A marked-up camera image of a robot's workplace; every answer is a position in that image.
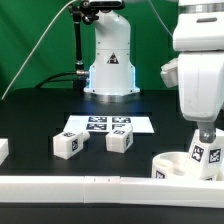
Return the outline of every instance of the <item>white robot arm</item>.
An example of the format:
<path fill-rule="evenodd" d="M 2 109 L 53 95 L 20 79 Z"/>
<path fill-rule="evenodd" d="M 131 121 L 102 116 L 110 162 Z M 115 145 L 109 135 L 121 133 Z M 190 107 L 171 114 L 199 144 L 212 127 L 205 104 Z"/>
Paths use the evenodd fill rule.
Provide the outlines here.
<path fill-rule="evenodd" d="M 130 62 L 129 22 L 113 9 L 124 8 L 122 0 L 85 0 L 83 21 L 95 25 L 95 61 L 89 69 L 85 96 L 106 102 L 123 102 L 138 96 L 135 67 Z"/>
<path fill-rule="evenodd" d="M 215 139 L 214 121 L 224 102 L 224 0 L 180 0 L 173 47 L 181 111 L 196 121 L 200 140 Z"/>
<path fill-rule="evenodd" d="M 181 53 L 161 75 L 179 85 L 181 112 L 198 124 L 187 172 L 215 179 L 224 156 L 224 132 L 214 125 L 224 102 L 224 0 L 179 0 L 179 9 L 173 47 Z"/>

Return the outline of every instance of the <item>black and white pattern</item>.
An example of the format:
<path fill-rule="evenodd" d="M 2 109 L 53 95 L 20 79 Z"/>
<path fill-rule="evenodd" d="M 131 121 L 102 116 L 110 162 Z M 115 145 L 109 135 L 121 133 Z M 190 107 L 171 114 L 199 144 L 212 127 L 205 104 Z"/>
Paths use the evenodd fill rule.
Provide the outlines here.
<path fill-rule="evenodd" d="M 113 123 L 131 123 L 131 118 L 130 117 L 112 117 L 112 122 Z"/>
<path fill-rule="evenodd" d="M 115 130 L 114 131 L 114 134 L 116 135 L 123 135 L 125 133 L 125 131 L 122 131 L 122 130 Z"/>
<path fill-rule="evenodd" d="M 89 117 L 88 122 L 106 123 L 107 117 Z"/>
<path fill-rule="evenodd" d="M 72 151 L 75 151 L 76 149 L 78 149 L 79 147 L 79 143 L 78 143 L 78 139 L 76 139 L 75 141 L 72 142 Z"/>
<path fill-rule="evenodd" d="M 107 129 L 106 124 L 87 124 L 86 130 L 104 131 Z"/>
<path fill-rule="evenodd" d="M 75 134 L 74 134 L 74 133 L 71 133 L 71 132 L 66 132 L 66 133 L 64 133 L 63 135 L 64 135 L 65 137 L 70 138 L 70 137 L 74 136 Z"/>
<path fill-rule="evenodd" d="M 125 124 L 112 124 L 112 130 L 115 128 L 122 128 L 124 126 L 125 126 Z"/>
<path fill-rule="evenodd" d="M 159 172 L 158 170 L 156 171 L 156 178 L 157 179 L 165 179 L 166 178 L 166 175 Z"/>
<path fill-rule="evenodd" d="M 204 149 L 198 145 L 194 145 L 194 150 L 192 152 L 191 158 L 200 163 L 203 154 L 204 154 Z"/>
<path fill-rule="evenodd" d="M 128 147 L 129 143 L 130 143 L 130 135 L 128 135 L 126 138 L 126 147 Z"/>
<path fill-rule="evenodd" d="M 209 163 L 218 163 L 220 162 L 221 149 L 213 149 L 209 153 Z"/>
<path fill-rule="evenodd" d="M 209 177 L 206 179 L 207 181 L 212 181 L 212 177 Z"/>

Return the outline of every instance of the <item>black cable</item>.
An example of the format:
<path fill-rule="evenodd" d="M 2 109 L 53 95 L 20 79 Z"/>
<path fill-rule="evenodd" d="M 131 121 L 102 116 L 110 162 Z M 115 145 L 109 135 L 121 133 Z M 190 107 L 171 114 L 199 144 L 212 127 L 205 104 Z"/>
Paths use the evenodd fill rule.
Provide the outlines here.
<path fill-rule="evenodd" d="M 56 78 L 60 78 L 60 77 L 63 77 L 63 76 L 67 76 L 67 75 L 76 75 L 76 72 L 63 72 L 63 73 L 59 73 L 59 74 L 56 74 L 56 75 L 52 75 L 48 78 L 46 78 L 44 81 L 42 81 L 41 83 L 37 84 L 35 86 L 35 88 L 39 89 L 41 88 L 42 85 L 44 85 L 46 82 L 49 82 L 51 81 L 52 79 L 56 79 Z"/>
<path fill-rule="evenodd" d="M 41 83 L 41 86 L 38 87 L 38 88 L 41 88 L 41 87 L 42 87 L 44 84 L 46 84 L 46 83 L 51 83 L 51 82 L 73 82 L 73 81 L 75 81 L 75 80 L 77 80 L 77 79 L 48 80 L 48 81 L 42 82 L 42 83 Z"/>

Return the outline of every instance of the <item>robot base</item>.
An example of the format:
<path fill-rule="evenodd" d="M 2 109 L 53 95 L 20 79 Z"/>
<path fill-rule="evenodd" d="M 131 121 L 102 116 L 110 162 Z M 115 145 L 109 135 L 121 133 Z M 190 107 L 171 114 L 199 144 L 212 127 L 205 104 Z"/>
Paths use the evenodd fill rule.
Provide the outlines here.
<path fill-rule="evenodd" d="M 106 102 L 106 103 L 123 103 L 128 101 L 137 100 L 140 97 L 140 91 L 134 92 L 127 95 L 99 95 L 96 93 L 84 92 L 86 98 L 90 98 L 96 101 Z"/>

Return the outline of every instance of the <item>white cup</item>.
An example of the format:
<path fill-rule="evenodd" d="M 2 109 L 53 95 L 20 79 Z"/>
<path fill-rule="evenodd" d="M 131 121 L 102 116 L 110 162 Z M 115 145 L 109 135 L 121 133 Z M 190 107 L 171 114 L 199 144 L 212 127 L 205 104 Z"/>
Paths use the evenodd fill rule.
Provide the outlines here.
<path fill-rule="evenodd" d="M 154 157 L 152 162 L 152 178 L 197 180 L 184 169 L 188 153 L 167 152 Z M 216 180 L 217 175 L 209 176 L 203 180 Z"/>

